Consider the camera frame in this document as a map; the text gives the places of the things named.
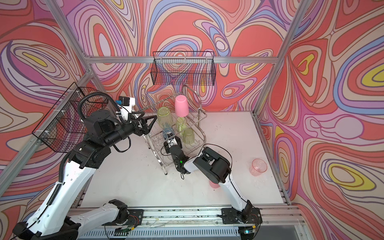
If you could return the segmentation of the blue ceramic mug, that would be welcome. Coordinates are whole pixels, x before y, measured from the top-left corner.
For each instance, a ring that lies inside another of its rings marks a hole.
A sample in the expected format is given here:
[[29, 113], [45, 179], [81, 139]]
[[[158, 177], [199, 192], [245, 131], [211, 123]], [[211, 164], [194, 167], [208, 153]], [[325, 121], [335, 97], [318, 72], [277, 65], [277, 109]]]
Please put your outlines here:
[[164, 127], [163, 131], [162, 131], [162, 135], [163, 135], [163, 139], [165, 141], [167, 141], [167, 139], [169, 139], [171, 137], [174, 137], [175, 136], [175, 132], [174, 132], [173, 127]]

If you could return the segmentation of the green transparent cup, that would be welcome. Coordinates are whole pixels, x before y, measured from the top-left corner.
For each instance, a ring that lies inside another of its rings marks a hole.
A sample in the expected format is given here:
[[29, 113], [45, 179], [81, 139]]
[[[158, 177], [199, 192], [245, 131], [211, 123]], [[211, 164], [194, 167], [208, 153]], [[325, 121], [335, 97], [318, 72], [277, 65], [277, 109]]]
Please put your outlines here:
[[161, 107], [157, 111], [158, 124], [162, 129], [171, 128], [173, 126], [173, 117], [168, 107]]
[[186, 145], [192, 145], [195, 142], [195, 132], [193, 129], [188, 128], [183, 131], [183, 142]]

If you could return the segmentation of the light green ceramic mug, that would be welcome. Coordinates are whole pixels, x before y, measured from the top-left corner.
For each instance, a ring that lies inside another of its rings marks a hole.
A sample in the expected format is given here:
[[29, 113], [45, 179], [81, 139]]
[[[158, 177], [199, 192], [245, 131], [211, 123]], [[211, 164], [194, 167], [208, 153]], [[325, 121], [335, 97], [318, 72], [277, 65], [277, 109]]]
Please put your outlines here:
[[183, 133], [188, 128], [187, 120], [185, 117], [177, 118], [176, 128], [179, 133]]

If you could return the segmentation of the pink plastic cup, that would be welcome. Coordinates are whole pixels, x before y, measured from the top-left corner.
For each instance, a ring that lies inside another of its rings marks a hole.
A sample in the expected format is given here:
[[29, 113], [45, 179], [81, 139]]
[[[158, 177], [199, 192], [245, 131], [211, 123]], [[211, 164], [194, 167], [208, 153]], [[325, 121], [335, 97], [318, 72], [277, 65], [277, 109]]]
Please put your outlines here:
[[175, 113], [178, 117], [186, 117], [189, 114], [188, 99], [184, 95], [178, 95], [175, 98]]
[[209, 185], [210, 185], [210, 187], [213, 188], [213, 189], [217, 189], [217, 188], [220, 187], [219, 184], [215, 184], [215, 183], [213, 183], [213, 182], [211, 182], [211, 181], [209, 181]]

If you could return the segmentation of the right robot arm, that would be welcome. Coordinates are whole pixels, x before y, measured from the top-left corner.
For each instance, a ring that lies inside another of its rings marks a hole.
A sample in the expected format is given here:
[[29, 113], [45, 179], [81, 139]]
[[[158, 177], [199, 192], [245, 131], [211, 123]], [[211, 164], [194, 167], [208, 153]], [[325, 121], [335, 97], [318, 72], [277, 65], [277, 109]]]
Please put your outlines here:
[[210, 183], [219, 185], [231, 201], [231, 208], [222, 209], [221, 218], [224, 223], [246, 223], [252, 216], [253, 204], [241, 192], [232, 175], [232, 160], [210, 148], [215, 144], [204, 144], [196, 156], [185, 155], [178, 137], [172, 137], [163, 143], [162, 150], [171, 156], [176, 170], [184, 175], [200, 171]]

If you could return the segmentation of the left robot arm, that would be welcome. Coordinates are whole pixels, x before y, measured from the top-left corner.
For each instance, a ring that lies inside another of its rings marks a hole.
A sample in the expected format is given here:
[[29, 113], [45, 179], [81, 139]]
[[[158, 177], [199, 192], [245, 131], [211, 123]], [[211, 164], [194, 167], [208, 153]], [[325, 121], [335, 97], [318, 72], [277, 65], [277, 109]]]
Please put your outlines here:
[[[116, 111], [107, 109], [83, 113], [83, 105], [91, 98], [104, 97]], [[150, 133], [157, 116], [146, 116], [145, 112], [122, 110], [114, 99], [102, 92], [93, 92], [83, 97], [77, 106], [80, 119], [87, 128], [82, 142], [78, 143], [62, 158], [59, 179], [39, 209], [26, 221], [13, 229], [16, 238], [22, 240], [76, 240], [83, 234], [105, 224], [125, 225], [130, 217], [126, 204], [111, 200], [104, 206], [87, 212], [83, 216], [68, 216], [68, 212], [84, 185], [111, 154], [111, 148], [120, 152], [117, 143], [135, 134], [139, 137]]]

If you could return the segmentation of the steel two-tier dish rack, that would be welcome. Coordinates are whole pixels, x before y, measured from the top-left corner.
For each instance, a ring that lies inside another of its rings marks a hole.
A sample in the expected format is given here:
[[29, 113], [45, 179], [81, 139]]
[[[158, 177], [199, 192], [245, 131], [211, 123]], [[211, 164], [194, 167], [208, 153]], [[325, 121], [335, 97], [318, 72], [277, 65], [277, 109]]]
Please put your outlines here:
[[[179, 118], [175, 112], [175, 103], [178, 96], [187, 98], [189, 113]], [[174, 94], [166, 94], [155, 103], [143, 108], [136, 108], [144, 112], [146, 117], [155, 115], [156, 120], [150, 133], [144, 136], [148, 148], [152, 151], [165, 175], [167, 168], [174, 165], [170, 147], [178, 144], [185, 155], [191, 156], [207, 142], [201, 123], [207, 118], [207, 113], [202, 106], [202, 98], [198, 91], [191, 86], [183, 85], [182, 90]]]

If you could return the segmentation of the clear pink glass cup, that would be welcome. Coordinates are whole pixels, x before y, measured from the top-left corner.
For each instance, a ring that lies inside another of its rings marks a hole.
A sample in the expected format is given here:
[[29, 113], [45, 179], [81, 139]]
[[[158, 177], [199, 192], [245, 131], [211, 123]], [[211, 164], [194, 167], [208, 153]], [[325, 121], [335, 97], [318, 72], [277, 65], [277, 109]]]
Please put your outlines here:
[[267, 163], [262, 159], [254, 159], [250, 166], [250, 173], [253, 176], [259, 176], [268, 169]]

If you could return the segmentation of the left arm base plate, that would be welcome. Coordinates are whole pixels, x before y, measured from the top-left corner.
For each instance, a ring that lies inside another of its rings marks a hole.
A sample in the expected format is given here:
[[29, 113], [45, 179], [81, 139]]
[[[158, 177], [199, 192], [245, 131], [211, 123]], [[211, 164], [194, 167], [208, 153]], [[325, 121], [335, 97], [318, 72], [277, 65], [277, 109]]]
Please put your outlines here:
[[104, 224], [104, 226], [131, 226], [137, 227], [142, 224], [144, 216], [143, 209], [128, 209], [125, 214], [118, 214], [116, 220]]

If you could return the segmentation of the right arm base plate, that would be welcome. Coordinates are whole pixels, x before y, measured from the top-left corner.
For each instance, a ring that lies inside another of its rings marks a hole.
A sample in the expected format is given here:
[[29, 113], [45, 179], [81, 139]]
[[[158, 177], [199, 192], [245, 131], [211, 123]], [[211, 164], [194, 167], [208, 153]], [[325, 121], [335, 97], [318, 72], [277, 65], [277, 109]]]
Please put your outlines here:
[[221, 218], [225, 225], [253, 224], [258, 226], [263, 223], [259, 208], [251, 208], [245, 212], [235, 210], [234, 208], [222, 208], [221, 213], [217, 217]]

